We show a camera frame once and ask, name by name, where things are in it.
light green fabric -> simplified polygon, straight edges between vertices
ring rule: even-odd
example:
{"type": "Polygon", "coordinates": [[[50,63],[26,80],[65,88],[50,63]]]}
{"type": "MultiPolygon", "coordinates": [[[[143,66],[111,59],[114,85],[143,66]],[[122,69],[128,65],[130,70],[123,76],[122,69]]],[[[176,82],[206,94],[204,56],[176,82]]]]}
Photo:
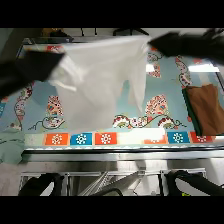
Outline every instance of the light green fabric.
{"type": "Polygon", "coordinates": [[[0,133],[0,163],[18,164],[24,151],[24,133],[8,128],[0,133]]]}

brown towel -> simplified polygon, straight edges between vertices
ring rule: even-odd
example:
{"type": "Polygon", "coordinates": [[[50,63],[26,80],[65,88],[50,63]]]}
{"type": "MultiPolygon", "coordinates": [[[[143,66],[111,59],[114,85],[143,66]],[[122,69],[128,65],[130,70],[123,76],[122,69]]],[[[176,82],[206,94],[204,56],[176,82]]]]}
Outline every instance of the brown towel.
{"type": "Polygon", "coordinates": [[[187,93],[203,136],[216,136],[224,133],[224,110],[219,104],[218,89],[207,86],[188,86],[187,93]]]}

folded cloth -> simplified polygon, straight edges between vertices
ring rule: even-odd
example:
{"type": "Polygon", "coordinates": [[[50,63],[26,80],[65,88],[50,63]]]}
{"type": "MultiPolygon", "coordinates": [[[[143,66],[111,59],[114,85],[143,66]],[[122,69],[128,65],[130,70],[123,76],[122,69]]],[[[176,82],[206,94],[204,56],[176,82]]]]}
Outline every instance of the folded cloth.
{"type": "Polygon", "coordinates": [[[24,133],[8,128],[0,133],[0,163],[18,164],[24,151],[24,133]]]}
{"type": "Polygon", "coordinates": [[[201,125],[199,123],[198,117],[195,115],[194,110],[191,106],[186,88],[182,90],[182,93],[183,93],[183,97],[184,97],[184,100],[185,100],[185,103],[186,103],[186,106],[187,106],[188,116],[191,117],[196,135],[197,136],[202,136],[201,125]]]}
{"type": "Polygon", "coordinates": [[[111,128],[126,80],[129,103],[136,105],[141,116],[149,40],[131,36],[63,46],[65,56],[49,82],[58,91],[71,133],[111,128]]]}
{"type": "Polygon", "coordinates": [[[216,136],[224,133],[224,110],[219,104],[217,87],[212,84],[188,86],[186,91],[202,135],[216,136]]]}

floor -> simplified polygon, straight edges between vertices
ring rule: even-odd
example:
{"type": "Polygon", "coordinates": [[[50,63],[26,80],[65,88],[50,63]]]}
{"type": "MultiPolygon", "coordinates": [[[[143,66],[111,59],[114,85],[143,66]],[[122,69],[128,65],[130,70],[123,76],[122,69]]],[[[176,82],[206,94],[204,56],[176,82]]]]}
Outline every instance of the floor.
{"type": "MultiPolygon", "coordinates": [[[[79,33],[79,28],[73,28],[65,30],[69,35],[79,33]]],[[[158,30],[153,28],[144,28],[152,37],[163,34],[169,30],[169,28],[159,28],[158,30]]],[[[203,29],[197,29],[196,32],[203,32],[203,29]]],[[[84,34],[92,35],[91,28],[84,29],[84,34]]],[[[112,29],[105,28],[101,34],[111,35],[112,29]]],[[[183,32],[192,31],[192,29],[185,29],[183,32]]],[[[9,46],[12,46],[10,42],[15,40],[15,37],[19,34],[14,33],[8,39],[5,45],[5,49],[2,51],[1,59],[7,59],[15,57],[17,48],[20,45],[20,41],[14,44],[14,49],[8,51],[9,46]]],[[[19,165],[0,164],[0,196],[13,196],[18,194],[18,188],[20,183],[21,172],[66,172],[66,171],[109,171],[109,170],[121,170],[121,171],[136,171],[136,170],[158,170],[158,169],[181,169],[181,168],[205,168],[207,171],[207,177],[213,183],[221,185],[224,183],[224,159],[212,158],[212,159],[195,159],[195,160],[149,160],[149,161],[119,161],[119,162],[29,162],[21,163],[19,165]]]]}

